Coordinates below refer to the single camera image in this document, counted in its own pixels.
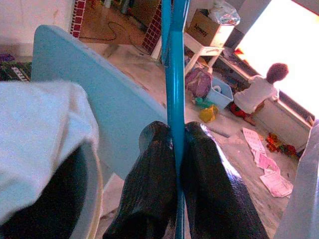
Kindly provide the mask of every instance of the green object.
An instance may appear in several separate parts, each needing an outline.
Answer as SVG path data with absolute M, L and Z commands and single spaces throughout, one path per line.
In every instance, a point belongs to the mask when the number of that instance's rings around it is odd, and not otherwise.
M 31 78 L 31 68 L 31 62 L 1 62 L 0 81 L 29 82 Z
M 211 107 L 214 103 L 208 100 L 203 100 L 200 97 L 195 98 L 195 103 L 197 106 L 203 107 L 203 108 L 209 108 Z

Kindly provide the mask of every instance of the red shorts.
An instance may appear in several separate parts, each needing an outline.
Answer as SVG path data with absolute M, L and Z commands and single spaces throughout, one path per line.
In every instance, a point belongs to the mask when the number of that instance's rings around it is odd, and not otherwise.
M 230 106 L 230 111 L 235 116 L 241 117 L 243 119 L 249 115 L 249 114 L 245 113 L 244 111 L 242 111 L 237 105 L 235 105 L 235 103 L 232 103 L 232 105 Z

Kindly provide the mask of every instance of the tiled floor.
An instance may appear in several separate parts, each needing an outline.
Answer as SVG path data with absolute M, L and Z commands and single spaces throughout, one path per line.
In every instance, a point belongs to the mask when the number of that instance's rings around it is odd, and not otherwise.
M 86 4 L 80 32 L 82 42 L 128 44 L 140 46 L 145 33 L 114 8 L 100 3 Z
M 159 104 L 166 107 L 164 69 L 159 62 L 154 61 L 150 56 L 139 52 L 132 46 L 96 43 L 87 43 L 87 45 L 140 85 Z M 186 95 L 185 121 L 200 121 L 198 119 L 199 111 L 200 109 Z M 286 197 L 272 197 L 262 184 L 259 177 L 263 172 L 256 167 L 241 129 L 242 127 L 252 129 L 262 135 L 263 138 L 266 138 L 267 132 L 260 125 L 253 127 L 242 119 L 235 117 L 227 109 L 220 110 L 216 120 L 207 123 L 206 126 L 211 130 L 211 134 L 216 138 L 229 162 L 242 176 L 261 221 L 272 239 L 289 199 Z M 281 168 L 281 175 L 293 183 L 298 162 L 280 153 L 271 153 L 267 149 L 266 152 Z M 112 193 L 104 195 L 104 205 L 112 205 L 112 208 L 109 207 L 106 210 L 106 216 L 100 220 L 96 239 L 101 238 L 110 221 L 114 218 L 112 210 L 116 209 L 116 205 L 113 204 L 113 201 L 118 202 L 123 182 L 117 180 L 115 184 L 112 186 Z M 186 239 L 189 239 L 187 221 L 185 229 Z

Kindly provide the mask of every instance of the curly hair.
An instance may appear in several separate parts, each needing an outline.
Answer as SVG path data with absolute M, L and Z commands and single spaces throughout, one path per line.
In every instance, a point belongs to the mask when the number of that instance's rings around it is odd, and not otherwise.
M 269 68 L 266 80 L 270 84 L 273 84 L 276 81 L 281 81 L 282 79 L 284 79 L 288 73 L 289 70 L 286 64 L 275 63 Z

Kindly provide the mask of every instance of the white cloth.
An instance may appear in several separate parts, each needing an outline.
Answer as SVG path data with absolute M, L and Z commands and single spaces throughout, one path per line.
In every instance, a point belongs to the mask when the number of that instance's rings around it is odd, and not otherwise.
M 83 141 L 98 147 L 98 125 L 76 84 L 0 83 L 0 225 L 33 204 Z
M 234 95 L 234 103 L 245 113 L 251 114 L 267 98 L 278 99 L 279 91 L 261 76 L 252 77 L 250 87 Z

